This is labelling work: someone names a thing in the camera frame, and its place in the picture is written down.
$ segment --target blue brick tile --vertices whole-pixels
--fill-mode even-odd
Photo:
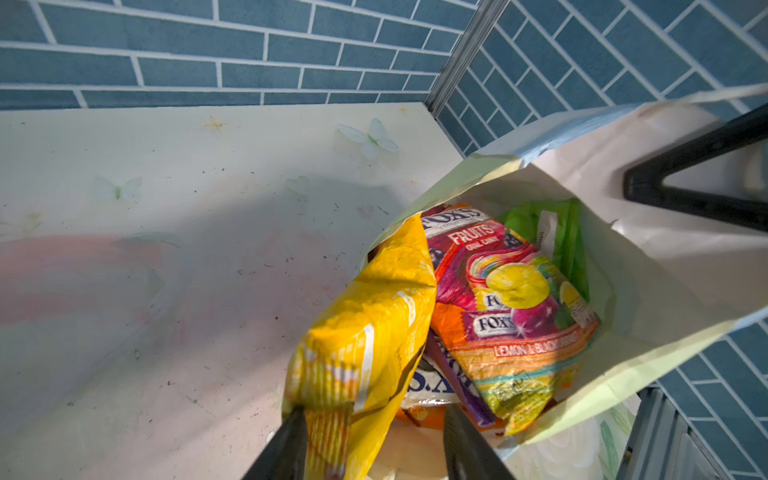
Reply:
[[[670,34],[726,86],[760,83],[768,78],[768,65],[757,53],[700,6]]]
[[[378,94],[331,94],[330,104],[372,104]]]
[[[704,350],[704,355],[755,416],[768,416],[768,388],[727,342],[713,343]]]
[[[453,111],[456,112],[457,115],[461,115],[464,111],[464,107],[467,106],[467,101],[462,97],[462,94],[453,91],[451,97],[448,99],[448,104],[451,105],[451,108],[453,108]]]
[[[618,0],[571,0],[571,5],[599,31],[605,30],[624,10]]]
[[[343,67],[384,68],[392,64],[397,50],[389,48],[363,47],[362,45],[344,45],[339,65]]]
[[[438,120],[440,120],[443,128],[451,136],[454,143],[458,145],[459,150],[464,151],[471,140],[451,111],[448,108],[443,108],[438,116]]]
[[[523,28],[515,43],[552,84],[556,84],[571,67],[530,23]]]
[[[498,67],[506,73],[512,81],[517,81],[523,72],[528,68],[520,55],[507,43],[507,41],[495,29],[491,30],[485,39],[483,48],[491,58],[494,59]]]
[[[0,65],[0,82],[136,85],[128,57],[0,48]]]
[[[635,0],[635,5],[664,28],[683,13],[690,2],[691,0]]]
[[[271,65],[221,65],[221,84],[238,88],[297,88],[298,68]]]
[[[558,92],[574,109],[604,107],[605,102],[576,71],[558,87]]]
[[[531,102],[533,108],[542,117],[565,110],[565,107],[558,98],[549,91],[547,86],[533,72],[525,75],[525,78],[518,85],[518,90]]]
[[[656,98],[651,95],[639,81],[637,81],[634,75],[628,71],[621,75],[621,77],[605,91],[605,94],[610,97],[616,105],[640,104],[656,100]]]
[[[189,91],[84,91],[90,108],[258,105],[257,93]]]
[[[407,101],[424,101],[427,94],[381,94],[379,95],[380,104],[392,104]]]
[[[27,2],[0,2],[0,40],[45,41]]]
[[[472,59],[472,63],[469,64],[469,68],[475,72],[479,79],[483,80],[488,76],[488,73],[493,68],[488,57],[481,51],[478,51],[475,57]]]
[[[416,0],[357,0],[357,8],[411,18]]]
[[[210,0],[123,0],[123,6],[190,17],[214,17],[214,8]]]
[[[698,355],[691,357],[690,360],[681,365],[680,370],[683,370],[689,380],[714,380],[717,378]]]
[[[398,51],[395,70],[434,71],[439,73],[448,61],[447,55],[431,55],[428,53],[416,53],[414,51]]]
[[[599,87],[623,68],[621,63],[575,18],[558,35],[558,43]]]
[[[768,472],[768,439],[755,422],[739,407],[725,387],[716,383],[696,387],[725,426],[733,433],[757,467]]]
[[[733,332],[730,338],[762,374],[768,375],[768,334],[760,325],[755,323]]]
[[[515,90],[509,86],[507,81],[497,71],[488,77],[485,87],[491,92],[491,95],[493,95],[493,98],[496,99],[504,112],[517,125],[531,113],[531,109],[528,108]]]
[[[429,35],[429,28],[385,20],[379,30],[376,43],[421,48]]]
[[[504,115],[502,115],[500,111],[493,114],[491,120],[488,121],[488,126],[493,130],[493,133],[496,134],[496,137],[501,137],[512,131],[512,124],[509,123],[509,120],[504,118]]]
[[[707,81],[705,81],[701,75],[694,72],[688,78],[683,80],[682,83],[676,86],[671,92],[669,92],[667,97],[680,98],[689,94],[696,93],[698,91],[709,90],[712,90],[710,84],[707,83]],[[711,114],[719,117],[723,121],[729,121],[741,115],[741,113],[739,113],[736,108],[733,108],[733,105],[726,101],[719,101],[712,104],[701,104],[700,106],[706,108]]]
[[[745,25],[760,13],[765,7],[768,7],[766,0],[713,0],[726,15],[730,16],[739,25]]]
[[[264,94],[265,105],[300,105],[300,104],[324,104],[326,94],[316,93],[289,93],[280,94],[267,92]]]
[[[484,120],[491,116],[496,105],[468,72],[463,74],[458,87]]]
[[[304,70],[301,88],[355,90],[360,81],[360,75],[362,75],[361,71],[307,68]]]
[[[463,30],[475,14],[473,8],[465,8],[443,0],[421,0],[414,20]]]
[[[281,30],[306,31],[310,25],[308,3],[286,0],[219,0],[219,18]]]
[[[720,457],[723,464],[729,470],[739,472],[754,472],[755,469],[742,455],[736,445],[728,438],[717,422],[692,422],[704,440]]]
[[[504,13],[502,13],[502,16],[498,18],[496,25],[507,32],[509,38],[512,38],[523,25],[523,22],[525,22],[525,15],[523,15],[516,6],[510,3],[507,5]]]
[[[411,75],[406,82],[406,90],[429,90],[437,75]]]
[[[315,10],[315,20],[312,23],[312,33],[329,37],[373,41],[378,27],[379,19],[377,17],[318,6]]]
[[[558,0],[521,0],[520,3],[550,35],[555,33],[568,17],[568,10]]]
[[[672,370],[657,381],[667,389],[683,413],[689,417],[712,416],[677,370]]]
[[[690,69],[631,13],[622,17],[606,38],[659,91]]]
[[[485,125],[482,124],[480,118],[471,108],[467,108],[467,111],[462,115],[462,123],[467,127],[467,130],[469,130],[469,133],[472,134],[480,147],[484,147],[494,140],[491,132],[488,131],[488,128],[485,128]]]
[[[216,64],[211,61],[139,58],[145,85],[168,87],[215,87]]]
[[[267,57],[272,61],[335,65],[341,44],[334,41],[270,35]]]
[[[456,33],[451,33],[450,31],[432,30],[432,34],[429,36],[427,44],[424,45],[424,49],[434,51],[451,51],[453,49],[453,45],[456,43],[457,37],[458,35]]]
[[[362,77],[360,90],[402,90],[408,75],[367,71]]]
[[[55,5],[41,7],[60,44],[256,60],[263,53],[263,34],[254,31]]]
[[[70,91],[0,90],[0,110],[40,110],[43,108],[79,108]]]

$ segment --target butterfly decal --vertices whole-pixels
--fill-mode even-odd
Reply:
[[[101,201],[119,201],[119,200],[132,200],[134,202],[139,201],[141,196],[141,178],[134,178],[129,180],[122,187],[115,185],[106,178],[97,175],[96,176],[96,198]]]
[[[378,157],[381,153],[379,147],[393,153],[399,152],[397,144],[387,137],[386,128],[384,128],[384,124],[378,118],[371,120],[367,134],[348,125],[339,125],[338,127],[339,131],[343,133],[345,137],[353,142],[361,144],[360,150],[365,158],[372,160]]]

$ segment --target green package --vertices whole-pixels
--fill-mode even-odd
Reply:
[[[534,200],[513,208],[504,225],[534,244],[589,301],[587,259],[579,225],[580,202]]]

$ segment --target shopping bag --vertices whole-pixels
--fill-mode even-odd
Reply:
[[[507,453],[608,410],[731,329],[768,316],[768,233],[630,202],[622,194],[629,167],[722,124],[700,103],[765,90],[725,89],[542,118],[461,162],[376,240],[443,203],[500,217],[530,200],[581,201],[590,304],[604,332],[583,355],[573,385],[555,397],[557,405],[502,445]],[[733,177],[729,172],[753,153],[734,151],[722,160],[726,167],[707,162],[672,180],[727,190],[733,185],[709,185],[707,175]],[[738,184],[737,177],[714,180]]]

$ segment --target lemon illustration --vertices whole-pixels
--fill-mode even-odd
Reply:
[[[488,274],[485,283],[502,303],[511,308],[533,308],[549,295],[547,279],[535,267],[525,263],[502,265]]]

